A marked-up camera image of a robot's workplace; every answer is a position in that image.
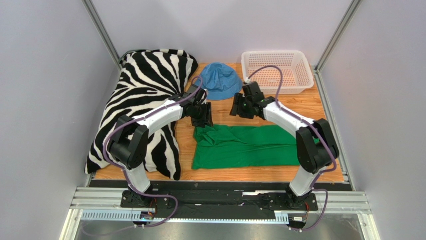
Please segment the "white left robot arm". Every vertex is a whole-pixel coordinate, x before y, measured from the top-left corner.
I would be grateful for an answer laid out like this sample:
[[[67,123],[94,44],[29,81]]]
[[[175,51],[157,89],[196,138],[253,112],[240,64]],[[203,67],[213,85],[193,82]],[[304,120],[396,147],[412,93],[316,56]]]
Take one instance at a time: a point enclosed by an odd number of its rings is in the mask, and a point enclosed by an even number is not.
[[[123,171],[131,191],[142,197],[154,197],[147,193],[151,182],[144,169],[149,139],[154,133],[183,118],[191,118],[196,127],[213,126],[212,105],[207,96],[206,89],[193,84],[187,92],[170,97],[147,113],[118,119],[105,139],[102,154],[107,162]]]

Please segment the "white plastic basket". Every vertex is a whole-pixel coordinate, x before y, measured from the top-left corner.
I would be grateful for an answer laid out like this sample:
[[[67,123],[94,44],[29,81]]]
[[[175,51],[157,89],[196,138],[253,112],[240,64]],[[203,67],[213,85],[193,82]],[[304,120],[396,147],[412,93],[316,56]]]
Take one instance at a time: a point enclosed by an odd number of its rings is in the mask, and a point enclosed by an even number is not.
[[[246,83],[257,82],[265,95],[298,95],[314,86],[314,75],[299,50],[246,51],[241,55]]]

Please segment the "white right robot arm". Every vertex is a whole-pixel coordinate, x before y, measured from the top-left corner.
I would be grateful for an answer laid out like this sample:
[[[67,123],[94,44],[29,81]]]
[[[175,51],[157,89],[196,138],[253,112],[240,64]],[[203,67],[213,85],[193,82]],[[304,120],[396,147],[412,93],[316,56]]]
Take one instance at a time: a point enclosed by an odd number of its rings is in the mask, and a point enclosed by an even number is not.
[[[300,206],[314,189],[321,175],[337,169],[340,156],[331,125],[326,119],[313,120],[284,106],[278,99],[265,97],[257,82],[242,87],[242,93],[233,98],[231,116],[245,119],[259,117],[274,123],[296,140],[299,169],[286,187],[288,205]]]

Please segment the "green t shirt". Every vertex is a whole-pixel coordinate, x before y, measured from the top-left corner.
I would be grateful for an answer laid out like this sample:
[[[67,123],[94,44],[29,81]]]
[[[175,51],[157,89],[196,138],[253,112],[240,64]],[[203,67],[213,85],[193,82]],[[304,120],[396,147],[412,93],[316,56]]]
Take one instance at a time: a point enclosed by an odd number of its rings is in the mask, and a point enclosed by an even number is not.
[[[277,125],[197,127],[192,169],[299,166],[296,138]]]

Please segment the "blue bucket hat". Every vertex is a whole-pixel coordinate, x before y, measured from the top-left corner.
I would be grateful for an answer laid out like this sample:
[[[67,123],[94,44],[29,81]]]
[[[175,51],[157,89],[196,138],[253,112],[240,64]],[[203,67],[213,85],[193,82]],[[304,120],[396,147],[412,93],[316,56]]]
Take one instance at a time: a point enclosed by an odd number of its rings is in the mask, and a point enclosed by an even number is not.
[[[230,66],[213,62],[208,64],[199,75],[202,78],[203,90],[207,90],[208,101],[231,99],[240,93],[243,81]]]

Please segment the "zebra striped pillow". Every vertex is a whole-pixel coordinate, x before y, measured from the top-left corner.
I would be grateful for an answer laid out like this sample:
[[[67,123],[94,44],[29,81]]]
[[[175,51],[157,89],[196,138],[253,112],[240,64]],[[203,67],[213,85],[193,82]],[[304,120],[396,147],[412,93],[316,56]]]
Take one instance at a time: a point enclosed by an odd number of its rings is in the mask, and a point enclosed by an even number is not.
[[[87,155],[87,175],[109,166],[103,157],[103,146],[121,116],[135,118],[146,114],[181,94],[199,67],[194,56],[176,49],[129,51],[122,56],[120,65],[119,80]],[[143,163],[149,173],[159,172],[173,181],[179,181],[182,175],[176,125],[172,122],[150,136]]]

